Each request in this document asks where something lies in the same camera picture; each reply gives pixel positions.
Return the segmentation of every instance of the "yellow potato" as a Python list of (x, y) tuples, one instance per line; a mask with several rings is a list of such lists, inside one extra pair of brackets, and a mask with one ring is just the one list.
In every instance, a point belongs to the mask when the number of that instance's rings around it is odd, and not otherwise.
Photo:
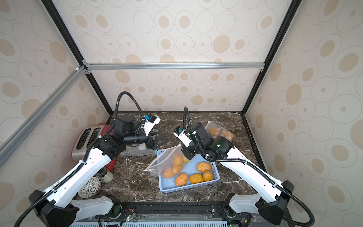
[(211, 181), (211, 180), (213, 180), (214, 179), (214, 176), (213, 176), (213, 173), (212, 172), (210, 172), (210, 171), (205, 171), (204, 173), (203, 173), (203, 180), (204, 181)]
[(180, 154), (174, 155), (173, 162), (174, 162), (174, 165), (181, 165), (183, 163), (182, 155), (180, 155)]
[(218, 136), (221, 133), (220, 131), (221, 130), (216, 127), (209, 128), (209, 133), (211, 134), (211, 136)]
[(229, 141), (231, 141), (232, 138), (233, 138), (232, 133), (230, 131), (226, 131), (226, 130), (223, 130), (223, 131), (224, 131), (223, 137), (226, 138), (226, 139), (228, 139)]
[(203, 176), (200, 173), (193, 174), (189, 177), (189, 181), (192, 184), (203, 182)]
[(197, 171), (204, 173), (212, 169), (212, 166), (208, 162), (199, 162), (197, 165)]
[(180, 174), (177, 178), (175, 178), (174, 183), (176, 186), (183, 186), (188, 181), (188, 175), (186, 173)]
[(166, 170), (164, 170), (164, 172), (163, 172), (163, 176), (164, 176), (165, 178), (169, 179), (169, 178), (171, 178), (171, 177), (175, 176), (175, 174), (173, 174), (173, 172), (172, 172), (171, 168), (167, 168)]
[(190, 160), (189, 160), (189, 159), (187, 159), (184, 155), (183, 155), (182, 159), (183, 159), (183, 162), (184, 162), (184, 163), (188, 163), (188, 162), (190, 161)]
[(174, 175), (177, 175), (178, 173), (180, 173), (180, 171), (182, 171), (183, 168), (184, 168), (183, 165), (174, 165), (171, 171), (173, 172)]

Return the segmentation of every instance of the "dark marble surface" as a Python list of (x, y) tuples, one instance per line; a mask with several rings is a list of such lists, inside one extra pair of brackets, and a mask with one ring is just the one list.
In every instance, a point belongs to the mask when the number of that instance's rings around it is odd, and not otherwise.
[[(138, 119), (138, 113), (131, 113)], [(176, 146), (179, 140), (173, 135), (178, 125), (183, 124), (183, 113), (156, 113), (161, 122), (158, 127), (164, 130), (161, 136), (168, 137), (170, 141), (163, 148)], [(234, 134), (233, 144), (252, 162), (257, 164), (251, 149), (248, 136), (244, 129), (239, 113), (190, 113), (192, 122), (201, 122), (203, 126), (212, 121)], [(229, 193), (239, 195), (255, 194), (244, 180), (228, 168), (217, 163), (220, 180), (214, 184), (186, 189), (164, 194), (159, 189), (158, 177), (152, 176), (144, 169), (156, 158), (156, 155), (144, 155), (136, 157), (117, 157), (112, 173), (114, 179), (105, 184), (102, 183), (98, 194), (91, 198), (98, 198), (106, 194), (113, 194), (120, 201), (135, 202), (189, 202), (189, 201), (223, 201)]]

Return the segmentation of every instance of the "white robot arm segment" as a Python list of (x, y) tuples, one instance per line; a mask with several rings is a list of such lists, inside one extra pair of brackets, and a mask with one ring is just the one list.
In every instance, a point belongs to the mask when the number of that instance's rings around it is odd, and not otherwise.
[[(228, 158), (238, 158), (246, 160), (247, 162), (251, 162), (248, 158), (246, 158), (236, 147), (233, 147), (227, 153)], [(243, 164), (241, 162), (221, 162), (221, 164), (233, 172), (235, 172), (238, 176), (244, 179), (249, 185), (251, 185), (259, 195), (268, 203), (276, 201), (276, 195), (280, 195), (281, 191), (277, 188), (273, 187), (261, 174), (259, 174), (256, 170), (251, 168), (250, 166)], [(268, 173), (265, 173), (268, 177), (270, 177), (276, 184), (282, 186), (282, 182)]]
[(174, 132), (174, 135), (186, 146), (189, 147), (190, 142), (192, 142), (191, 139), (185, 134), (185, 130), (183, 131), (182, 128), (179, 128), (178, 133), (179, 135)]
[[(57, 192), (52, 193), (47, 197), (48, 201), (54, 200), (55, 206), (65, 208), (77, 194), (79, 189), (87, 183), (93, 175), (95, 175), (102, 167), (111, 162), (111, 159), (107, 155), (102, 155), (102, 151), (98, 148), (90, 150), (90, 154), (87, 159), (87, 164), (84, 165), (73, 177), (66, 181)], [(49, 192), (55, 185), (61, 182), (69, 174), (71, 174), (80, 163), (78, 163), (73, 169), (71, 169), (64, 177), (57, 181), (52, 186), (44, 190), (45, 193)]]
[(144, 131), (146, 133), (146, 135), (149, 135), (149, 133), (151, 132), (152, 128), (159, 124), (160, 122), (160, 117), (157, 115), (154, 116), (145, 116), (145, 125), (144, 125)]

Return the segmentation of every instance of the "blue plastic basket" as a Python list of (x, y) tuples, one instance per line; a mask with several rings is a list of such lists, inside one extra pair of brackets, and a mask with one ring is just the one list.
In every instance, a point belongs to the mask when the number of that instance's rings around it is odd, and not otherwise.
[[(157, 156), (159, 156), (163, 151), (165, 151), (166, 149), (163, 150), (158, 150), (157, 151)], [(184, 169), (178, 173), (176, 176), (166, 179), (164, 177), (159, 177), (159, 188), (160, 191), (164, 192), (164, 193), (169, 193), (169, 192), (173, 192), (173, 191), (180, 191), (180, 190), (184, 190), (184, 189), (191, 189), (194, 187), (199, 187), (199, 186), (203, 186), (203, 185), (210, 185), (215, 183), (216, 181), (218, 181), (220, 179), (218, 170), (217, 170), (217, 166), (216, 164), (213, 162), (210, 162), (209, 164), (211, 164), (212, 169), (211, 172), (213, 173), (214, 179), (211, 181), (207, 181), (207, 182), (201, 182), (201, 183), (197, 183), (197, 184), (191, 184), (189, 182), (189, 180), (187, 181), (187, 183), (183, 186), (176, 186), (174, 183), (175, 178), (177, 178), (181, 173), (186, 173), (188, 176), (195, 174), (195, 173), (201, 173), (197, 171), (197, 164), (199, 162), (206, 162), (206, 160), (200, 156), (200, 154), (196, 154), (192, 160), (190, 160), (187, 164), (184, 165)]]

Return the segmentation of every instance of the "bottle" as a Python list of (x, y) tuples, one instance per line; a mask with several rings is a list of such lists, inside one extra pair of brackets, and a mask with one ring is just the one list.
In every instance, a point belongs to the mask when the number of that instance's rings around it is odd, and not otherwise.
[(110, 182), (113, 179), (113, 174), (106, 168), (103, 167), (102, 169), (100, 169), (95, 176), (102, 180), (105, 183)]

